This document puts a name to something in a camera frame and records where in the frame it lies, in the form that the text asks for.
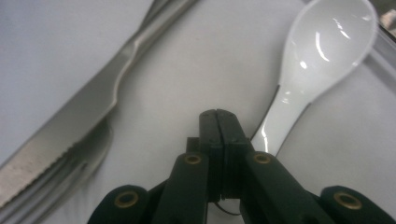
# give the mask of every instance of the silverware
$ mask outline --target silverware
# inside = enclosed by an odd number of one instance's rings
[[[117,103],[122,77],[153,42],[196,0],[171,0],[153,9],[147,23],[115,57],[35,133],[0,169],[0,207],[42,175]]]
[[[368,0],[308,4],[291,26],[276,97],[251,140],[254,148],[276,155],[307,107],[362,63],[376,36]]]
[[[39,223],[69,198],[102,163],[113,134],[106,119],[28,189],[0,210],[0,223]]]

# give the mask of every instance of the knife blade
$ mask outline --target knife blade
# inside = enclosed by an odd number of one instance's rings
[[[106,157],[113,131],[104,118],[29,188],[0,209],[0,223],[41,223],[73,195]]]
[[[29,186],[117,103],[123,76],[197,0],[171,0],[141,26],[112,60],[0,168],[0,208]]]

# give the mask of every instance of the spoon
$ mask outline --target spoon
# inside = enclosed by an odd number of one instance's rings
[[[371,50],[377,16],[366,0],[315,0],[286,40],[276,97],[251,143],[276,155],[296,120]]]

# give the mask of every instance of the metal fork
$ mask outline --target metal fork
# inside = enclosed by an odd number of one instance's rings
[[[140,29],[171,0],[154,0]],[[37,181],[0,210],[0,223],[40,223],[55,211],[98,168],[112,140],[106,121],[98,124],[88,136],[70,148]]]

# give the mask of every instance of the screw hole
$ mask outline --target screw hole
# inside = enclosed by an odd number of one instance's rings
[[[361,209],[361,201],[354,196],[345,193],[343,191],[338,191],[334,193],[334,199],[345,208],[359,210]]]
[[[265,154],[256,154],[253,158],[255,162],[261,164],[269,163],[271,161],[270,157]]]
[[[119,193],[114,201],[118,208],[128,208],[134,206],[139,201],[139,196],[133,190]]]
[[[197,155],[188,155],[184,158],[184,162],[191,165],[198,164],[201,162],[201,157]]]

